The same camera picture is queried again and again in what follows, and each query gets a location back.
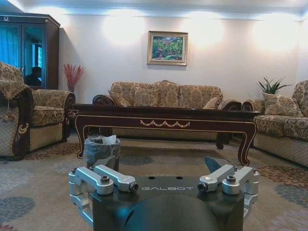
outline landscape painting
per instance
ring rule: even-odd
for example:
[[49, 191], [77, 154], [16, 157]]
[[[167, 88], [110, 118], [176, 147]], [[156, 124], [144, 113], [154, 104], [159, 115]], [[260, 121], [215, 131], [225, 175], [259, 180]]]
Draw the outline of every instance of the landscape painting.
[[186, 65], [187, 33], [149, 32], [148, 64]]

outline blue curtain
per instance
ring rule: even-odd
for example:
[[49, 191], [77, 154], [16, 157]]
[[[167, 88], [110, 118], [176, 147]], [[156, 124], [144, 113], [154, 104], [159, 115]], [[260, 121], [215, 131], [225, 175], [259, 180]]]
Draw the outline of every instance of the blue curtain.
[[18, 28], [0, 26], [0, 61], [19, 68]]

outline bolt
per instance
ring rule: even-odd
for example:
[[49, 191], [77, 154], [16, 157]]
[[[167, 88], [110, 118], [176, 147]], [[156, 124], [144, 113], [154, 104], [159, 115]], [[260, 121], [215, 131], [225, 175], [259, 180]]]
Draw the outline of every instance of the bolt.
[[101, 177], [101, 183], [106, 183], [106, 182], [109, 182], [109, 177], [108, 176], [103, 176]]
[[131, 192], [136, 192], [139, 188], [139, 185], [136, 184], [136, 183], [131, 183], [130, 186], [128, 187], [128, 189], [131, 191]]
[[201, 191], [201, 192], [205, 192], [205, 191], [207, 190], [207, 184], [199, 183], [199, 184], [198, 184], [198, 189], [199, 189], [199, 191]]
[[236, 181], [236, 178], [234, 176], [227, 176], [226, 180], [228, 183], [234, 183]]

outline tassel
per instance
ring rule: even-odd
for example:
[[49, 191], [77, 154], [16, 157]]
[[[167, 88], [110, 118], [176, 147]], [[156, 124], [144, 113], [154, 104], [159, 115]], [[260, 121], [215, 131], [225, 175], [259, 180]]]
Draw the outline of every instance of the tassel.
[[4, 114], [4, 116], [0, 117], [2, 122], [14, 122], [16, 120], [16, 116], [10, 110], [10, 101], [8, 100], [8, 110]]

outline coffee table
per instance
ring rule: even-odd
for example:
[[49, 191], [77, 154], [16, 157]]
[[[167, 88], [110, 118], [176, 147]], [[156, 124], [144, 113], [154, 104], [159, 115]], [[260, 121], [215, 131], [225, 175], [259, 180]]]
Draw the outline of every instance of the coffee table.
[[259, 112], [205, 110], [165, 107], [126, 107], [93, 104], [74, 104], [75, 127], [80, 142], [78, 158], [82, 158], [86, 127], [139, 128], [217, 132], [216, 146], [223, 148], [222, 133], [242, 133], [238, 151], [239, 162], [249, 165], [248, 150], [257, 128], [253, 118]]

